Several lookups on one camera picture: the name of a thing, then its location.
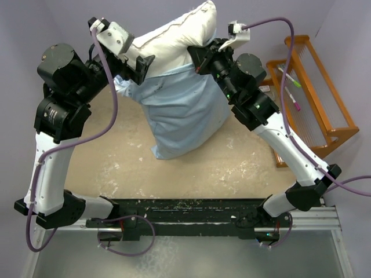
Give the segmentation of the white pillow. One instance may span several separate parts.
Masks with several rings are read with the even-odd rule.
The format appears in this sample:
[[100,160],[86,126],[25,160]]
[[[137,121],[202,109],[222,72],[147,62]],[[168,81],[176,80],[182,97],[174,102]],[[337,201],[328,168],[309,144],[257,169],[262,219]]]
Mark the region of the white pillow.
[[136,58],[155,56],[147,77],[160,76],[191,62],[187,48],[205,46],[216,34],[217,10],[213,1],[205,1],[177,19],[135,38],[125,56],[136,66]]

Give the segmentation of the light blue pillowcase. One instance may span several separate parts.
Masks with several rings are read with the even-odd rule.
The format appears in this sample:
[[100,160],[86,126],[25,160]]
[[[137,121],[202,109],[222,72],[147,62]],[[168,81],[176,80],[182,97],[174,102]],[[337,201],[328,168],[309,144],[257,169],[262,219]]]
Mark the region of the light blue pillowcase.
[[230,115],[227,100],[211,75],[193,64],[147,78],[141,85],[114,78],[117,93],[141,105],[155,138],[157,159],[169,160],[200,147]]

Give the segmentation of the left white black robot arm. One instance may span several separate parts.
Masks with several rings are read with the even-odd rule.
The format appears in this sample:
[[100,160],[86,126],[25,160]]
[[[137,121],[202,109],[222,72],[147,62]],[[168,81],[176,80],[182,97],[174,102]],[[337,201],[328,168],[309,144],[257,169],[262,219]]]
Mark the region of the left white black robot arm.
[[45,50],[37,68],[43,79],[43,100],[35,115],[37,142],[33,173],[36,189],[15,201],[22,215],[35,215],[45,229],[99,219],[106,227],[119,221],[119,204],[107,197],[87,197],[65,189],[70,159],[91,115],[90,102],[108,85],[99,57],[83,62],[66,43]]

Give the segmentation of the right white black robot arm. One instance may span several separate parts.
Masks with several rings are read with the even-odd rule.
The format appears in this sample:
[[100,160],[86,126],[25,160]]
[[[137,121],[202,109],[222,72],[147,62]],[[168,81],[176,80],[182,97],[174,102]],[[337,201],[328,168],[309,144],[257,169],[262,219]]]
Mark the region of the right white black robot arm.
[[247,53],[234,59],[232,47],[220,49],[225,42],[217,38],[187,50],[196,73],[213,77],[237,120],[268,143],[296,176],[296,182],[284,193],[269,196],[259,206],[259,223],[272,226],[283,213],[311,209],[341,174],[341,168],[314,154],[287,126],[276,103],[259,89],[267,75],[260,59]]

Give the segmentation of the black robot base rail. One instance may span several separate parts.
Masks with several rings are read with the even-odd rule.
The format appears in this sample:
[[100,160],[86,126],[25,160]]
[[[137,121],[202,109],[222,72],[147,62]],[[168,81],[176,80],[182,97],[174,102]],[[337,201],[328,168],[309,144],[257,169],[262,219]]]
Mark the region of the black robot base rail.
[[101,232],[122,232],[123,241],[141,236],[237,237],[277,241],[288,228],[288,213],[271,218],[260,208],[262,199],[114,199],[109,222],[88,220]]

